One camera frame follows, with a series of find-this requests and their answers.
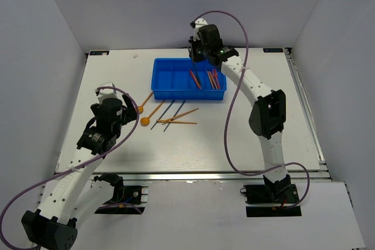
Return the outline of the orange spoon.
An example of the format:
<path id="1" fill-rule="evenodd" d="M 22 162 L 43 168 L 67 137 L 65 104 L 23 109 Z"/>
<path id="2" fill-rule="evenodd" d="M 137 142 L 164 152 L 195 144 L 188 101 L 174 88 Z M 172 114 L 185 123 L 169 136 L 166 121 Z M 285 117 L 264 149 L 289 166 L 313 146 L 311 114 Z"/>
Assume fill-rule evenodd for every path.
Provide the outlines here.
<path id="1" fill-rule="evenodd" d="M 143 101 L 143 103 L 141 105 L 138 106 L 138 112 L 141 114 L 143 113 L 144 111 L 144 106 L 146 105 L 146 103 L 149 101 L 149 99 L 153 96 L 153 92 L 151 92 L 147 97 L 146 99 Z"/>
<path id="2" fill-rule="evenodd" d="M 147 117 L 141 118 L 141 120 L 140 120 L 141 125 L 142 126 L 148 126 L 151 122 L 151 118 L 153 117 L 153 115 L 158 111 L 158 109 L 160 109 L 160 107 L 163 104 L 164 104 L 164 101 L 160 102 L 158 104 L 158 106 Z"/>

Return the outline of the dark blue plastic knife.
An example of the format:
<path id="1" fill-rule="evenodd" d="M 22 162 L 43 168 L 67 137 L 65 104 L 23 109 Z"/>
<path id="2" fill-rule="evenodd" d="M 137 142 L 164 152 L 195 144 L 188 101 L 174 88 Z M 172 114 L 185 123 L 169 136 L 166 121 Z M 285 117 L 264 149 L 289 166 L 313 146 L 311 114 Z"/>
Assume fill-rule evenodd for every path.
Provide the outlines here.
<path id="1" fill-rule="evenodd" d="M 199 73 L 198 73 L 196 63 L 194 61 L 192 63 L 193 63 L 193 69 L 194 69 L 194 73 L 195 73 L 197 83 L 199 84 L 199 88 L 202 88 L 202 82 L 201 82 L 200 77 L 199 77 Z"/>

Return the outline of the red-orange plastic knife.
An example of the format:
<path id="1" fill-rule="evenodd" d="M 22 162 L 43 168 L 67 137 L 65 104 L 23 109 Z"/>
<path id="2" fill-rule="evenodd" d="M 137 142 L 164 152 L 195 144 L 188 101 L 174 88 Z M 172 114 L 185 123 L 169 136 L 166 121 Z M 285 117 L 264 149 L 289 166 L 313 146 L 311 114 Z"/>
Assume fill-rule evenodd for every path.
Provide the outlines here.
<path id="1" fill-rule="evenodd" d="M 197 78 L 196 78 L 196 76 L 194 75 L 194 73 L 193 73 L 192 70 L 189 70 L 189 74 L 190 74 L 191 78 L 193 79 L 193 81 L 195 82 L 196 87 L 197 87 L 198 89 L 202 89 L 200 83 L 198 82 L 198 80 L 197 80 Z"/>

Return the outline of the red-orange plastic fork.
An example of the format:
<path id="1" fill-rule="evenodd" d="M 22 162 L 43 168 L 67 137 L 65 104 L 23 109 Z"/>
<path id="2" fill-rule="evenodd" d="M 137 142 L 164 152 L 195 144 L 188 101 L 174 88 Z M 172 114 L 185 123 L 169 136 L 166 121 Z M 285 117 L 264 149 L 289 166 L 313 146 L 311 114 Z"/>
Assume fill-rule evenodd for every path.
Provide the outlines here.
<path id="1" fill-rule="evenodd" d="M 220 88 L 220 82 L 219 82 L 219 77 L 218 77 L 217 70 L 216 70 L 216 69 L 213 69 L 213 70 L 212 70 L 212 73 L 213 73 L 213 77 L 214 77 L 215 82 L 216 82 L 216 88 L 217 88 L 218 90 L 220 90 L 221 88 Z"/>

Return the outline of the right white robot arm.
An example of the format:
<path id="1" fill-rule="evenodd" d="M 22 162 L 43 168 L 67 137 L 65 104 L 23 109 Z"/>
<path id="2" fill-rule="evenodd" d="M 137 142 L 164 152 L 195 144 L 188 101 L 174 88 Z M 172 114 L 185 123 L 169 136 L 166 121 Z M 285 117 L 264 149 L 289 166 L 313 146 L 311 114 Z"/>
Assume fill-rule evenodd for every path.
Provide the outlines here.
<path id="1" fill-rule="evenodd" d="M 273 90 L 246 68 L 238 51 L 225 46 L 216 25 L 199 18 L 190 24 L 189 56 L 193 62 L 207 60 L 240 88 L 252 106 L 249 126 L 258 136 L 264 168 L 265 197 L 279 202 L 291 185 L 285 168 L 282 150 L 282 131 L 286 121 L 286 96 L 282 90 Z"/>

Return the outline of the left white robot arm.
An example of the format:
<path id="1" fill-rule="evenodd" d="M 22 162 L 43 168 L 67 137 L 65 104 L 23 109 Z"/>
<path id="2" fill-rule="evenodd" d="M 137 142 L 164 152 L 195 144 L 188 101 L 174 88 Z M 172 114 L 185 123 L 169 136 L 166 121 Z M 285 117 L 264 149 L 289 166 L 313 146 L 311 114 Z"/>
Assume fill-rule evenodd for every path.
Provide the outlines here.
<path id="1" fill-rule="evenodd" d="M 82 191 L 105 153 L 115 147 L 122 126 L 137 119 L 136 108 L 129 97 L 118 98 L 110 90 L 99 94 L 98 103 L 90 108 L 94 117 L 77 142 L 70 173 L 21 219 L 29 241 L 45 249 L 71 249 L 83 222 L 104 203 L 119 202 L 124 195 L 123 179 L 114 173 L 96 176 L 89 191 Z"/>

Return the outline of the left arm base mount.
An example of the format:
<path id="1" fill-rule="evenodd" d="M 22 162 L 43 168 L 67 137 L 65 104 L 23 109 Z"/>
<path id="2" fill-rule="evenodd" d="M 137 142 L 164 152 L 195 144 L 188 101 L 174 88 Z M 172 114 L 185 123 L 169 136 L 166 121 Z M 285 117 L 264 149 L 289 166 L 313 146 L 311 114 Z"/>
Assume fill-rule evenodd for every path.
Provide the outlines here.
<path id="1" fill-rule="evenodd" d="M 93 183 L 106 181 L 113 188 L 112 198 L 106 201 L 96 214 L 111 215 L 141 215 L 145 209 L 148 197 L 148 186 L 124 184 L 124 179 L 114 173 L 104 173 L 95 176 Z"/>

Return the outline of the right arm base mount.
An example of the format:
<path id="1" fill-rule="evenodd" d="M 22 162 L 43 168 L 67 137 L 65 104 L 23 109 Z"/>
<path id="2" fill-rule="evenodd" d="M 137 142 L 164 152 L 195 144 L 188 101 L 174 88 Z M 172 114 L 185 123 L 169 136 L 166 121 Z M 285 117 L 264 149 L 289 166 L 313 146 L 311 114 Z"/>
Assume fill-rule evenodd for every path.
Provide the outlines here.
<path id="1" fill-rule="evenodd" d="M 281 195 L 279 199 L 273 199 L 264 185 L 245 185 L 240 189 L 240 194 L 245 198 L 246 216 L 248 218 L 274 218 L 274 217 L 301 217 L 300 206 L 290 208 L 299 201 L 296 185 Z"/>

